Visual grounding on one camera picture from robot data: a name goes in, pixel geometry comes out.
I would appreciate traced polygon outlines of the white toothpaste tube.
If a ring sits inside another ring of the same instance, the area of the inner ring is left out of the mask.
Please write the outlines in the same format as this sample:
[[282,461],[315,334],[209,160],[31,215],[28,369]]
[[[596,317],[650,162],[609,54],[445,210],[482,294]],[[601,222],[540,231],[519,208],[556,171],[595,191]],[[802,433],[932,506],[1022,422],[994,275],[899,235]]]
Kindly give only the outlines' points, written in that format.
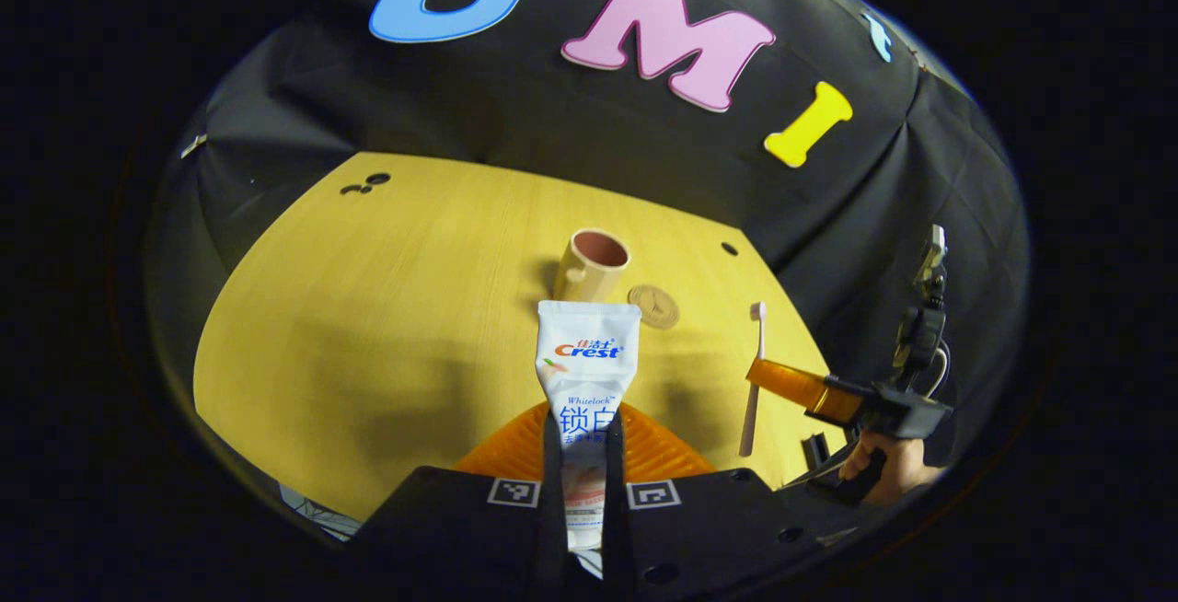
[[560,446],[565,538],[594,578],[605,576],[607,430],[637,372],[638,307],[540,300],[536,376]]

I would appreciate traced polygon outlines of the black backdrop cloth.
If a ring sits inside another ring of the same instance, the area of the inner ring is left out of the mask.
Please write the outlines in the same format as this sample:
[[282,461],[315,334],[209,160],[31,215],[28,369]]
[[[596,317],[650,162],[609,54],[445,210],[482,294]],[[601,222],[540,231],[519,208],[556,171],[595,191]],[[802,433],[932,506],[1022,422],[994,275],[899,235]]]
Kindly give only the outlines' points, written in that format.
[[[744,14],[774,32],[709,112],[643,78],[636,49],[598,70],[560,55],[607,0],[517,0],[496,26],[426,42],[375,37],[378,0],[317,0],[244,53],[163,170],[144,303],[185,391],[201,328],[249,246],[357,152],[532,171],[742,230],[819,349],[854,378],[889,364],[914,258],[948,232],[954,414],[929,463],[977,441],[1007,381],[1031,280],[1023,192],[975,95],[916,33],[862,0],[682,0],[675,29]],[[424,0],[454,16],[476,0]],[[198,133],[207,143],[179,158]]]

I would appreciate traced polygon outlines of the round brown coaster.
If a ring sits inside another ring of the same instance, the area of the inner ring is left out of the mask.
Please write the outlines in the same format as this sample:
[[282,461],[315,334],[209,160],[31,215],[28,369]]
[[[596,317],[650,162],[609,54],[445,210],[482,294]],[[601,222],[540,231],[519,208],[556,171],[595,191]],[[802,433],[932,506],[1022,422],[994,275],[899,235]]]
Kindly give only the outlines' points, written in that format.
[[670,330],[680,320],[676,300],[655,284],[635,284],[627,292],[627,300],[638,307],[643,324],[649,328]]

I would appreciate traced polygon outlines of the beige cup with pink inside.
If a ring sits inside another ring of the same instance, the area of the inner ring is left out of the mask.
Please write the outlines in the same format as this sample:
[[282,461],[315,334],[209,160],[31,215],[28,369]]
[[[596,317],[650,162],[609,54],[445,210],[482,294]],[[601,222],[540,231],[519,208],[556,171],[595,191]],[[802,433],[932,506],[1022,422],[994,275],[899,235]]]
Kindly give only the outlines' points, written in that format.
[[577,229],[560,254],[552,300],[605,303],[633,259],[630,249],[603,229]]

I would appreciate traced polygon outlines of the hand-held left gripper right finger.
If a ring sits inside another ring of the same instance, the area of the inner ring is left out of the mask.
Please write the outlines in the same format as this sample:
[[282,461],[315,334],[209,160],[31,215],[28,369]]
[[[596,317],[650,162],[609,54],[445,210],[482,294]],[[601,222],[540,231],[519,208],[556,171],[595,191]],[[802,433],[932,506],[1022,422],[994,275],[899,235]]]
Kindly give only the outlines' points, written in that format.
[[605,454],[605,602],[742,602],[827,553],[748,468],[628,483],[621,418]]

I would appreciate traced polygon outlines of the wooden desktop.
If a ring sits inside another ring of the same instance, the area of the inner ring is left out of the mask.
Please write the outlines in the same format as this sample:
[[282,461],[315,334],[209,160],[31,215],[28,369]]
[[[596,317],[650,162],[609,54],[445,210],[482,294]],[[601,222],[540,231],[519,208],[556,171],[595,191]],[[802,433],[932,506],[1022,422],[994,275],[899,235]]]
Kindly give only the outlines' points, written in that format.
[[196,410],[282,487],[365,521],[421,465],[454,467],[543,401],[537,303],[580,229],[630,252],[618,287],[662,291],[679,320],[642,326],[624,401],[712,467],[781,487],[801,442],[841,431],[762,393],[737,455],[768,307],[770,360],[825,373],[823,353],[741,232],[631,196],[419,156],[353,156],[258,237],[201,331]]

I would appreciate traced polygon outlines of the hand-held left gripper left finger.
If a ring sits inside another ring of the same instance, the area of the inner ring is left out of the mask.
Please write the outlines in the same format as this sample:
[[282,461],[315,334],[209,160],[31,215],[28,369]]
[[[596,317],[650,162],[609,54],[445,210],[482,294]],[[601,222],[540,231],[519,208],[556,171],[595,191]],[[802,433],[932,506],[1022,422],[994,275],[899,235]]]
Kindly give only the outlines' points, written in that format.
[[564,502],[551,416],[541,477],[422,465],[355,535],[364,573],[409,602],[545,602],[564,588]]

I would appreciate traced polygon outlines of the pale pink toothbrush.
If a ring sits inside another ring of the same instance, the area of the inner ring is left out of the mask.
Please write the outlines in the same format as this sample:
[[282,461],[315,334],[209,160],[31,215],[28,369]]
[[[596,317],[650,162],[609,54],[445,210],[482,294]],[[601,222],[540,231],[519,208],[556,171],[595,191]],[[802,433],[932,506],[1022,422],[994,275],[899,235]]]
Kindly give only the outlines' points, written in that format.
[[[750,306],[750,318],[757,324],[757,349],[755,359],[761,360],[766,353],[766,322],[768,306],[765,300],[757,300]],[[760,399],[760,386],[749,381],[747,404],[744,405],[744,421],[742,421],[741,439],[739,444],[739,456],[749,457],[753,454],[755,442],[755,425],[757,417],[757,401]]]

